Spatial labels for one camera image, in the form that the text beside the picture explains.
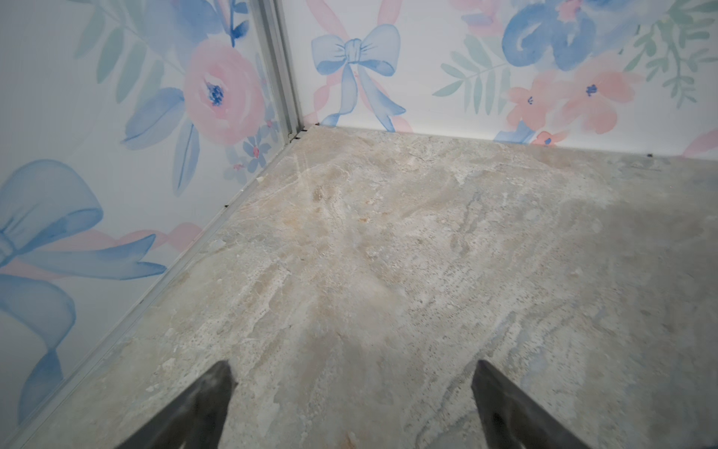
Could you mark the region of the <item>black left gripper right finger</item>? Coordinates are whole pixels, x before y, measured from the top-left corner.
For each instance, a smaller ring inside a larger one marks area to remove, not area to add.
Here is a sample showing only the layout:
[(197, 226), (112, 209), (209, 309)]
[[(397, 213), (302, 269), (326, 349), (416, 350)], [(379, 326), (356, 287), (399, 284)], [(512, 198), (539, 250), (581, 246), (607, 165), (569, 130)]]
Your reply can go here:
[(487, 360), (477, 363), (472, 392), (490, 448), (588, 448)]

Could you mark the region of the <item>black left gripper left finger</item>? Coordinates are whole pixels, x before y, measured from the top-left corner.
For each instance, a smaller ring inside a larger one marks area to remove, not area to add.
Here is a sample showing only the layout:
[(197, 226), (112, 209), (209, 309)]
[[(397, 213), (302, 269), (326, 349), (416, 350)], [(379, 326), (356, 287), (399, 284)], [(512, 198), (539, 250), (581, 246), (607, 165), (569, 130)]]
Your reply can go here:
[(119, 447), (216, 448), (234, 390), (230, 363), (220, 360)]

